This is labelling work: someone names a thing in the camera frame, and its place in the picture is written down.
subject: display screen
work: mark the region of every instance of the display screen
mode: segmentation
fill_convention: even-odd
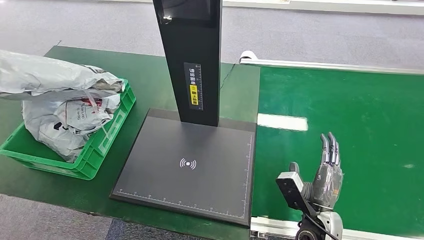
[[[161,0],[164,18],[211,20],[211,0]]]

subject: green plastic crate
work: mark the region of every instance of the green plastic crate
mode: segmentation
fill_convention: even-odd
[[[125,90],[120,95],[120,106],[113,114],[112,121],[104,125],[109,138],[99,129],[91,135],[74,163],[64,161],[53,150],[36,141],[24,123],[0,146],[0,154],[11,157],[28,168],[83,180],[93,179],[136,101],[128,81],[123,80]]]

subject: wireless charging symbol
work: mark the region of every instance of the wireless charging symbol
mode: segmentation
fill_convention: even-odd
[[[181,161],[179,161],[179,167],[189,167],[194,170],[196,168],[196,160],[187,161],[185,158],[182,158]]]

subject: gray carpet floor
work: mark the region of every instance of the gray carpet floor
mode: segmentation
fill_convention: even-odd
[[[244,50],[287,61],[423,69],[424,17],[225,7],[221,59]],[[0,49],[44,55],[52,46],[163,56],[153,5],[6,0]],[[195,239],[0,195],[0,240]]]

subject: green table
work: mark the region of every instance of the green table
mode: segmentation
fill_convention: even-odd
[[[135,107],[92,181],[31,170],[0,156],[0,193],[211,239],[248,239],[249,231],[242,227],[108,199],[148,108],[176,109],[164,57],[58,46],[47,56],[129,79]],[[231,66],[222,64],[221,79]],[[320,161],[319,134],[332,131],[345,173],[335,210],[345,229],[422,236],[423,78],[237,65],[221,89],[221,117],[254,122],[259,112],[307,118],[308,123],[306,131],[258,127],[252,215],[300,219],[298,211],[287,207],[275,178],[297,161],[303,178],[311,181]],[[2,142],[22,120],[19,102],[0,100],[0,108],[7,113],[0,116]]]
[[[258,127],[252,215],[299,221],[274,179],[296,161],[303,180],[313,181],[320,134],[332,131],[344,173],[335,206],[344,228],[422,236],[424,75],[292,65],[261,68],[258,112],[306,118],[308,129]]]
[[[61,46],[53,47],[46,56],[98,66],[126,78],[137,100],[93,180],[85,181],[29,169],[0,155],[1,194],[210,239],[249,239],[249,230],[243,227],[109,199],[148,109],[177,110],[164,57]],[[231,67],[232,64],[222,64],[221,79],[224,79]],[[259,68],[237,65],[224,83],[220,96],[220,116],[255,122]],[[21,103],[0,100],[0,109],[2,143],[22,122]]]

